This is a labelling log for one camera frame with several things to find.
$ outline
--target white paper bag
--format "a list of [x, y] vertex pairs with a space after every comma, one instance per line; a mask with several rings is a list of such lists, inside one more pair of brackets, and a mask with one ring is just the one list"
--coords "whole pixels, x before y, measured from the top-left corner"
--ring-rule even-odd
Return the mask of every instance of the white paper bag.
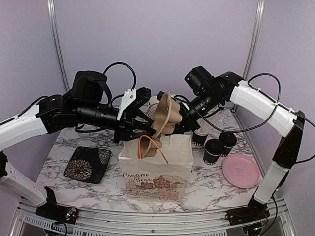
[[155, 157], [138, 159], [139, 139], [124, 142], [118, 158], [130, 198], [159, 202], [183, 199], [193, 165], [190, 136], [163, 136], [161, 141], [168, 164], [159, 151]]

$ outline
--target cup lid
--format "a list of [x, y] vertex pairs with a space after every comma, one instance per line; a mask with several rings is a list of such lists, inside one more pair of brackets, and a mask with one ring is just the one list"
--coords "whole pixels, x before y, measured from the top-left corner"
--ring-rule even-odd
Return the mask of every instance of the cup lid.
[[206, 142], [205, 149], [210, 154], [221, 154], [224, 150], [224, 144], [219, 139], [210, 139]]
[[219, 139], [228, 146], [234, 146], [237, 142], [237, 139], [233, 133], [222, 132], [219, 135]]

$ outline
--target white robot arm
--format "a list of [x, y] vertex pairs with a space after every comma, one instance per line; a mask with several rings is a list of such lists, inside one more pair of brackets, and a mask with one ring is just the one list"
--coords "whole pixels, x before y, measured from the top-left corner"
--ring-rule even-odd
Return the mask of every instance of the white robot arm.
[[[64, 96], [54, 95], [43, 99], [39, 104], [31, 106], [24, 114], [15, 116], [9, 119], [8, 122], [5, 121], [0, 124], [0, 182], [29, 199], [37, 206], [37, 213], [47, 218], [60, 216], [60, 212], [67, 211], [67, 208], [57, 205], [51, 189], [39, 186], [18, 172], [8, 162], [2, 152], [3, 150], [35, 136], [51, 134], [66, 127], [76, 127], [78, 123], [112, 129], [115, 131], [114, 139], [116, 142], [134, 139], [142, 134], [154, 134], [154, 130], [150, 128], [152, 120], [138, 111], [138, 108], [145, 104], [151, 96], [151, 92], [148, 92], [147, 88], [140, 88], [136, 93], [135, 91], [125, 93], [123, 111], [119, 112], [99, 103], [103, 92], [101, 87], [104, 85], [98, 85], [99, 77], [101, 77], [97, 74], [98, 72], [89, 71], [83, 75], [83, 72], [78, 73], [81, 74], [76, 76], [74, 88], [69, 93]], [[244, 107], [262, 119], [267, 119], [276, 105], [259, 91], [251, 88], [243, 78], [232, 72], [226, 72], [214, 78], [200, 66], [194, 68], [185, 77], [185, 80], [192, 87], [197, 97], [190, 102], [190, 108], [181, 106], [180, 112], [183, 121], [175, 128], [175, 132], [196, 130], [198, 128], [196, 121], [200, 118], [199, 115], [205, 115], [211, 108], [225, 101], [231, 101]], [[82, 88], [91, 88], [93, 92], [88, 90], [82, 92]], [[258, 212], [252, 214], [251, 220], [258, 219], [259, 211], [266, 210], [267, 201], [296, 162], [304, 121], [299, 120], [299, 117], [293, 114], [292, 111], [284, 105], [278, 106], [268, 121], [283, 136], [283, 140], [263, 182], [249, 203]], [[147, 124], [137, 123], [136, 116], [144, 118]], [[137, 128], [141, 128], [144, 132], [134, 134], [133, 131]], [[287, 150], [287, 140], [291, 139], [294, 139], [296, 145]], [[53, 207], [58, 210], [52, 213], [49, 211], [48, 214], [47, 208], [51, 209]], [[252, 208], [247, 208], [244, 211], [238, 211], [238, 213], [248, 215], [248, 211], [251, 210]]]

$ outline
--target pink plate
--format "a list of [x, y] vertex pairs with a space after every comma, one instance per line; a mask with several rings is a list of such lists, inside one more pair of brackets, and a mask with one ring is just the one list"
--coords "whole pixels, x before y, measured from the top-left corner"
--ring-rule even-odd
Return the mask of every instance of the pink plate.
[[227, 181], [238, 188], [252, 188], [260, 178], [254, 159], [243, 154], [229, 155], [224, 160], [222, 169]]

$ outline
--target marble table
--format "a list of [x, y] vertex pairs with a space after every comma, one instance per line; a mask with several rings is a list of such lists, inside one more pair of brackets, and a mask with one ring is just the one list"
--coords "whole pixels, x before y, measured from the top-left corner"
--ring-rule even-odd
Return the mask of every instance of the marble table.
[[[239, 129], [230, 110], [223, 110], [212, 118], [220, 128]], [[208, 138], [218, 137], [220, 132], [212, 130]], [[231, 153], [252, 156], [250, 147], [243, 134], [236, 134], [237, 144]], [[75, 207], [122, 212], [194, 212], [238, 207], [246, 205], [255, 192], [252, 189], [240, 189], [231, 185], [222, 172], [221, 157], [216, 165], [208, 166], [203, 160], [203, 147], [193, 145], [194, 165], [190, 183], [185, 191], [182, 203], [157, 203], [131, 200], [126, 195], [118, 154], [123, 143], [112, 142], [113, 133], [76, 133], [74, 129], [64, 129], [57, 137], [37, 182], [51, 187], [57, 202]], [[63, 175], [68, 161], [78, 146], [109, 149], [112, 151], [107, 170], [100, 184], [88, 184], [69, 179]]]

